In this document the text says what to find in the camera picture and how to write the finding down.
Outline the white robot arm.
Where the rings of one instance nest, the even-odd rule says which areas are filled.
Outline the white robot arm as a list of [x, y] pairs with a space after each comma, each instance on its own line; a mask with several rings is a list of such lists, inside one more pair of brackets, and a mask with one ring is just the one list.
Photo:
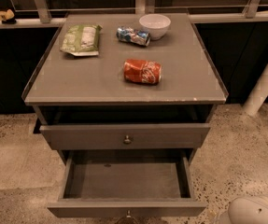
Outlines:
[[[244, 104], [250, 115], [257, 114], [268, 97], [268, 64]], [[231, 201], [228, 209], [218, 214], [212, 224], [268, 224], [268, 195], [239, 197]]]

